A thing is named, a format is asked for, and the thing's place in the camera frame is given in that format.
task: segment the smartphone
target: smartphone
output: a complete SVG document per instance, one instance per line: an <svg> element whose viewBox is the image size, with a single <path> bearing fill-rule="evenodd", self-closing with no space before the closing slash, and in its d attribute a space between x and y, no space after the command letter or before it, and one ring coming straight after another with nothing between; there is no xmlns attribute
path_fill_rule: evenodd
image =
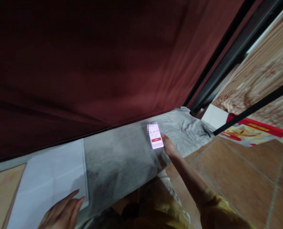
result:
<svg viewBox="0 0 283 229"><path fill-rule="evenodd" d="M148 124L148 131L152 149L164 147L158 123Z"/></svg>

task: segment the dark red curtain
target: dark red curtain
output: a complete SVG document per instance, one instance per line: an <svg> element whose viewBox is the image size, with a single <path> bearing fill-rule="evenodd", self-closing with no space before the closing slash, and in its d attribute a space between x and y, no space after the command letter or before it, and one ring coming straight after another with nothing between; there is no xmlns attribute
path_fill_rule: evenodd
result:
<svg viewBox="0 0 283 229"><path fill-rule="evenodd" d="M0 1L0 161L181 106L242 3Z"/></svg>

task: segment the gray blanket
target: gray blanket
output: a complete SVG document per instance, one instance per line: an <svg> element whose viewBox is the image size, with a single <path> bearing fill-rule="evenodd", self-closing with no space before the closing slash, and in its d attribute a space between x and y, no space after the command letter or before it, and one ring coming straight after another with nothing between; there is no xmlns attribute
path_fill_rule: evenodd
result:
<svg viewBox="0 0 283 229"><path fill-rule="evenodd" d="M147 133L149 122L159 123L161 132L172 139L183 157L213 138L207 126L189 112L180 107L84 139L89 206L80 212L78 226L141 187L171 163L163 149L152 150ZM24 164L50 149L2 162L0 171Z"/></svg>

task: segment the black metal frame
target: black metal frame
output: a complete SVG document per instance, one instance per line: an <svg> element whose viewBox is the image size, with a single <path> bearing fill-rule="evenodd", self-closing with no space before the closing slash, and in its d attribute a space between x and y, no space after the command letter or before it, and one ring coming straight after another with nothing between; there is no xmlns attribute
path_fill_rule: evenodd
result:
<svg viewBox="0 0 283 229"><path fill-rule="evenodd" d="M249 6L250 3L251 2L246 3L246 6L244 7L245 10L247 10L248 8L247 5ZM211 95L211 93L216 89L216 87L220 84L220 82L227 76L227 74L232 70L232 68L237 63L240 63L244 59L244 56L246 55L248 49L254 44L254 42L259 38L259 36L266 30L266 28L273 22L273 20L280 14L282 10L283 10L283 0L263 1L263 3L254 12L253 17L249 20L249 22L246 24L242 32L239 34L233 45L230 47L226 55L223 57L217 68L214 70L214 72L206 82L205 86L197 95L195 101L193 102L193 105L189 107L192 113L197 113L202 108L203 104L208 102L207 98ZM243 19L242 15L243 13L240 13L240 16L238 15L237 16ZM231 26L232 27L236 26L235 28L237 28L240 22L241 21L237 19L236 20L237 25L232 24ZM224 42L224 47L220 47L220 44L216 49L214 55L212 56L212 58L214 57L215 60L219 56L219 55L216 56L216 52L219 51L220 54L227 43ZM194 96L197 89L205 79L206 75L212 68L213 64L215 63L215 61L211 61L211 60L212 59L210 59L204 71L202 72L201 76L194 85L191 93L189 94L188 98L184 103L184 106L188 105L191 98Z"/></svg>
<svg viewBox="0 0 283 229"><path fill-rule="evenodd" d="M234 124L238 123L242 119L246 118L247 116L251 115L252 113L256 112L257 110L261 109L262 107L266 106L270 102L276 100L277 98L283 96L283 85L279 87L277 90L273 91L263 99L261 99L259 102L255 103L245 111L243 111L241 114L236 116L234 119L230 120L217 130L213 132L213 134L216 136L220 133L222 133L224 130L228 129L229 127L233 126Z"/></svg>
<svg viewBox="0 0 283 229"><path fill-rule="evenodd" d="M242 22L242 20L244 19L244 17L248 13L248 11L250 10L250 8L254 4L254 2L255 2L255 0L245 0L244 1L242 6L240 7L238 13L236 14L235 18L231 22L229 28L227 29L226 33L224 34L223 38L221 39L220 43L218 44L216 50L214 51L213 55L211 56L210 60L206 64L201 75L197 79L195 85L193 86L193 88L192 88L191 92L189 93L187 99L185 100L183 106L185 106L185 107L188 106L188 103L190 102L190 100L192 99L192 97L196 93L197 89L200 87L200 85L204 81L205 77L207 76L207 74L211 70L214 63L217 61L218 57L220 56L220 54L224 50L225 46L227 45L227 43L229 42L229 40L233 36L234 32L236 31L236 29L238 28L238 26L240 25L240 23Z"/></svg>

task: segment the person's left hand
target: person's left hand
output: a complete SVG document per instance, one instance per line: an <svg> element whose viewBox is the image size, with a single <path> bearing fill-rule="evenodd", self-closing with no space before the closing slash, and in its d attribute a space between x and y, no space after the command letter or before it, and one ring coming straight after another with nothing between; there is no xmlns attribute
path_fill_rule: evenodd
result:
<svg viewBox="0 0 283 229"><path fill-rule="evenodd" d="M38 229L74 229L79 210L85 196L73 199L79 190L73 191L64 199L52 206L44 215Z"/></svg>

